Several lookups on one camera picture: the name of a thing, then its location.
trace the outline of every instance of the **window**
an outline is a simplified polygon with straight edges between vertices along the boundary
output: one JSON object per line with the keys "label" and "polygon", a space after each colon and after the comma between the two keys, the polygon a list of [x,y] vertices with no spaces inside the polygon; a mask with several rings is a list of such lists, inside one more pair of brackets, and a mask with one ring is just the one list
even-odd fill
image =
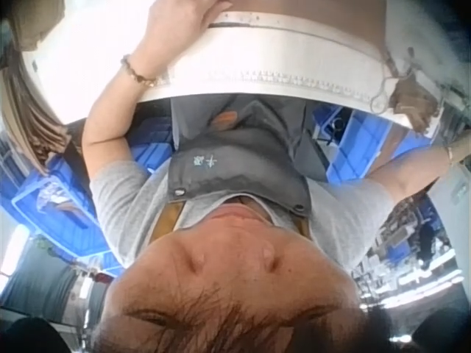
{"label": "window", "polygon": [[8,280],[11,275],[15,272],[18,261],[23,254],[24,246],[29,238],[29,230],[20,224],[15,228],[12,234],[10,242],[7,246],[7,252],[0,268],[0,295],[2,294],[5,287],[7,287]]}

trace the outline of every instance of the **dark hair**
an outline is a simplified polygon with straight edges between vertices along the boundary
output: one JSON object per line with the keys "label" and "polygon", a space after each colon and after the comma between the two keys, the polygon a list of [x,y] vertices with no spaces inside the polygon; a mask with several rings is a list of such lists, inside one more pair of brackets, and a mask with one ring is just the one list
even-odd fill
{"label": "dark hair", "polygon": [[240,308],[233,308],[219,323],[219,328],[212,337],[200,338],[201,331],[188,327],[165,329],[155,338],[151,349],[130,350],[118,347],[108,341],[106,333],[96,332],[93,338],[92,352],[95,353],[221,353],[221,352],[280,352],[275,349],[275,338],[283,328],[291,328],[289,342],[285,343],[283,353],[321,353],[321,352],[401,352],[392,343],[391,321],[384,310],[374,308],[366,315],[366,322],[354,337],[347,342],[335,342],[330,327],[321,318],[314,320],[297,319],[289,326],[270,325],[268,321],[257,324],[243,318]]}

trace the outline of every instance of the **fingers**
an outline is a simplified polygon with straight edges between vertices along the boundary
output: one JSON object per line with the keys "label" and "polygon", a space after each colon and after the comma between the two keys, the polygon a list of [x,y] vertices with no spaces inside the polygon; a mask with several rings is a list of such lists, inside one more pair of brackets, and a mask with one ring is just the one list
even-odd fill
{"label": "fingers", "polygon": [[233,3],[230,1],[216,1],[216,3],[206,12],[202,21],[202,28],[208,28],[222,12],[230,9],[232,5]]}

